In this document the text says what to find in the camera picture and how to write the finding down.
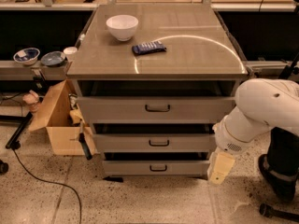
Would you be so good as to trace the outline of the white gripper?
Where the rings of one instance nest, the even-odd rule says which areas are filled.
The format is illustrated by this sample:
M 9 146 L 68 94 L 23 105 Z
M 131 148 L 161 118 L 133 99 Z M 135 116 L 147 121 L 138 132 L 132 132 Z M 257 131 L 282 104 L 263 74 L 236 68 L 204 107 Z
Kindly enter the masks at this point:
M 216 145 L 224 152 L 212 153 L 207 177 L 210 183 L 220 185 L 235 164 L 233 155 L 240 154 L 250 147 L 257 129 L 254 121 L 233 119 L 227 115 L 213 126 L 213 130 Z

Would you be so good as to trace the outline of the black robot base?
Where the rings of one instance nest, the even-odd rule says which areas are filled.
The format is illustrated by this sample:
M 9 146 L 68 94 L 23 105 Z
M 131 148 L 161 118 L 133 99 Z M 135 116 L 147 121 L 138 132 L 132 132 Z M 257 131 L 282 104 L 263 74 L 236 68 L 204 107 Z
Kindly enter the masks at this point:
M 277 197 L 289 203 L 293 200 L 299 170 L 299 137 L 274 128 L 270 132 L 270 146 L 258 159 L 260 173 Z

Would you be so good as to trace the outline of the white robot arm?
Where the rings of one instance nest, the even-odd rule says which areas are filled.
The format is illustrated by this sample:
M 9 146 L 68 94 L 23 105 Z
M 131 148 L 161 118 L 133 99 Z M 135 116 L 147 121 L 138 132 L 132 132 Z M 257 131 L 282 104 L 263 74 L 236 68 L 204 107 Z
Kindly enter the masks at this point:
M 285 79 L 254 78 L 235 92 L 235 108 L 213 126 L 216 150 L 210 157 L 208 180 L 220 184 L 262 133 L 280 128 L 299 135 L 298 84 Z

